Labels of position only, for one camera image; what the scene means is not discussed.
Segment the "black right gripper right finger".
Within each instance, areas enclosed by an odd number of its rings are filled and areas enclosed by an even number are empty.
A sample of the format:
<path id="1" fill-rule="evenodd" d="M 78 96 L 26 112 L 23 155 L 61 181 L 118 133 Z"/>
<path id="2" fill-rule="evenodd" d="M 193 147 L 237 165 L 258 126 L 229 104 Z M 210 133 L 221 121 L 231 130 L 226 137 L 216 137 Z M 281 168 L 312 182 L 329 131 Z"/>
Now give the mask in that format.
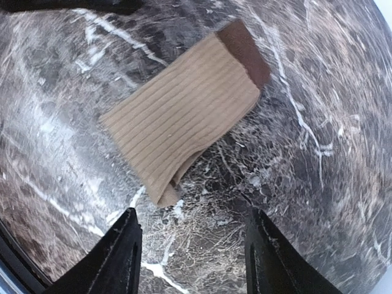
<path id="1" fill-rule="evenodd" d="M 340 293 L 257 208 L 246 225 L 245 258 L 248 293 Z"/>

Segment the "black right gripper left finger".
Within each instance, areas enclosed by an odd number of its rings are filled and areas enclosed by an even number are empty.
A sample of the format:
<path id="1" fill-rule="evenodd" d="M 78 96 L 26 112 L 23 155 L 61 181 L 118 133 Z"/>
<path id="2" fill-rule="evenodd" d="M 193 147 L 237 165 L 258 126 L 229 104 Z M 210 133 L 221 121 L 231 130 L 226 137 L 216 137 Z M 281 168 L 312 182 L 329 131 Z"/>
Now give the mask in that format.
<path id="1" fill-rule="evenodd" d="M 45 293 L 137 293 L 142 229 L 128 208 L 93 249 Z"/>

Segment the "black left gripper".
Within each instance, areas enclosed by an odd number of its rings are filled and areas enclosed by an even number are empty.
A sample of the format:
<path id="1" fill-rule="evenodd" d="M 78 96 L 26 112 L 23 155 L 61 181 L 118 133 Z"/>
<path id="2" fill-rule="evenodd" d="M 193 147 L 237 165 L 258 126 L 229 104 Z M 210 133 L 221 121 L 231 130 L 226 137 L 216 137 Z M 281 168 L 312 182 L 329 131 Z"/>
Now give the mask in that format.
<path id="1" fill-rule="evenodd" d="M 1 0 L 1 11 L 9 13 L 38 10 L 88 9 L 130 15 L 143 6 L 139 0 Z"/>

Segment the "tan brown sock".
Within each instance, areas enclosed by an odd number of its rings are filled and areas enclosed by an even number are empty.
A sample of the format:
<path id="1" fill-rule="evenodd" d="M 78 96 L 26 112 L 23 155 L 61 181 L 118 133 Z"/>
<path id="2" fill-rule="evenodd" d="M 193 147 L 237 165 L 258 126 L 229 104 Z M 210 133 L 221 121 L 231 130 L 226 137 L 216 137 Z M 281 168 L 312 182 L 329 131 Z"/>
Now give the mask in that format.
<path id="1" fill-rule="evenodd" d="M 270 67 L 237 19 L 100 117 L 151 201 L 171 206 L 194 161 L 257 103 Z"/>

